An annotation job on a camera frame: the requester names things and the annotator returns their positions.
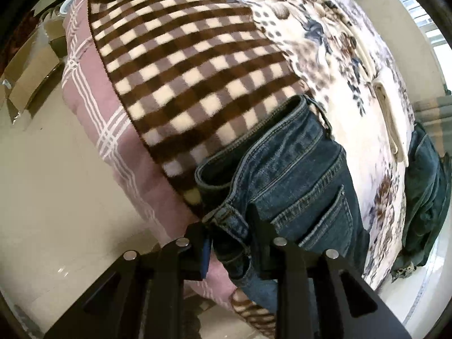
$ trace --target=denim fabric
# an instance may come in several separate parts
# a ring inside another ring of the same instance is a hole
[[[415,267],[424,266],[446,220],[451,200],[449,154],[440,158],[430,136],[416,123],[408,152],[410,166],[405,172],[406,217],[403,249],[392,267],[392,276],[408,277]]]
[[[262,281],[256,273],[245,220],[252,203],[279,235],[318,253],[336,249],[363,271],[369,236],[344,148],[331,140],[304,96],[288,99],[207,159],[195,178],[211,210],[204,220],[219,260],[232,282],[269,311],[277,309],[277,283]]]

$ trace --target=folded cloth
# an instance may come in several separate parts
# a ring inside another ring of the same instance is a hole
[[[393,278],[408,277],[416,267],[427,263],[451,200],[449,154],[439,157],[430,136],[420,123],[414,127],[409,158],[410,166],[405,172],[403,249],[392,267]]]
[[[388,67],[380,70],[378,76],[372,81],[372,87],[383,112],[391,152],[397,163],[403,161],[407,167],[407,125],[392,71]]]

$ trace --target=tile floor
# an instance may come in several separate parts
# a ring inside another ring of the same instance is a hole
[[[46,331],[145,228],[57,87],[31,121],[0,109],[0,287]],[[258,338],[234,314],[201,315],[203,339]]]

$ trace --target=pink bedspread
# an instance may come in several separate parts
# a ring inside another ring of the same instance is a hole
[[[63,73],[64,100],[99,155],[113,170],[138,214],[160,245],[184,235],[197,218],[169,185],[132,126],[108,80],[88,25],[87,0],[75,0],[64,22],[68,45]],[[214,255],[203,282],[189,282],[203,297],[230,309],[236,288]]]

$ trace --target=blue denim jeans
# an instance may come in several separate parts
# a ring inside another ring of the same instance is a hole
[[[277,283],[257,275],[248,205],[256,205],[280,236],[317,253],[335,249],[360,273],[369,245],[345,150],[308,100],[314,103],[304,96],[288,99],[195,173],[218,259],[234,284],[273,313]]]

